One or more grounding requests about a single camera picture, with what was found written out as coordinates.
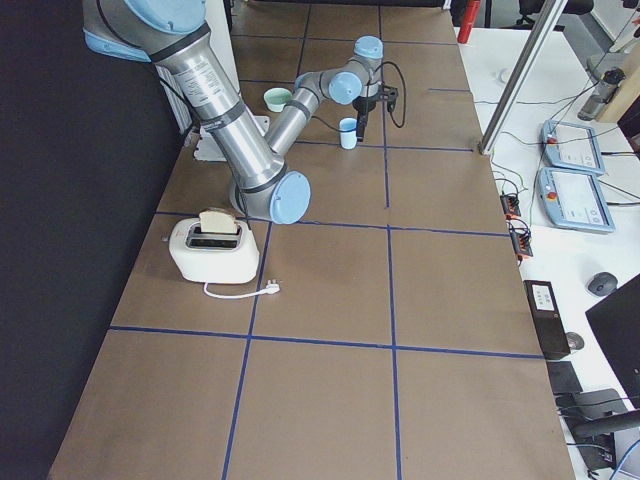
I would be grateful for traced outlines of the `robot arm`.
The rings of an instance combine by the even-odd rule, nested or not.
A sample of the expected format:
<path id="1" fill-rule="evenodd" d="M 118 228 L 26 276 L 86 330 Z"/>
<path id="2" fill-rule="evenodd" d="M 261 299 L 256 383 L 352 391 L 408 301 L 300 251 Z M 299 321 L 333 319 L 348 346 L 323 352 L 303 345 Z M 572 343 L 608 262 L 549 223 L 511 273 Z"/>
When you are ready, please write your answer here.
<path id="1" fill-rule="evenodd" d="M 284 156 L 322 101 L 348 105 L 358 98 L 378 99 L 383 43 L 363 36 L 345 65 L 299 76 L 292 99 L 261 132 L 210 46 L 205 6 L 203 1 L 85 1 L 85 42 L 96 53 L 166 68 L 230 166 L 233 205 L 252 218 L 295 223 L 308 209 L 311 186 Z"/>

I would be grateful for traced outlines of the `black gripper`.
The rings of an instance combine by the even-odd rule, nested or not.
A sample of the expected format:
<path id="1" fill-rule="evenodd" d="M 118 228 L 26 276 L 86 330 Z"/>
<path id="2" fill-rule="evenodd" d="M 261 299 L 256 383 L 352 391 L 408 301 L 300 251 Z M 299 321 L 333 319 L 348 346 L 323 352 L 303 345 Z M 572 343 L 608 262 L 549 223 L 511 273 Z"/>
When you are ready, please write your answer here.
<path id="1" fill-rule="evenodd" d="M 356 139 L 363 140 L 368 125 L 369 112 L 376 108 L 379 100 L 379 94 L 374 93 L 371 96 L 359 96 L 353 102 L 353 108 L 358 112 L 356 118 Z"/>

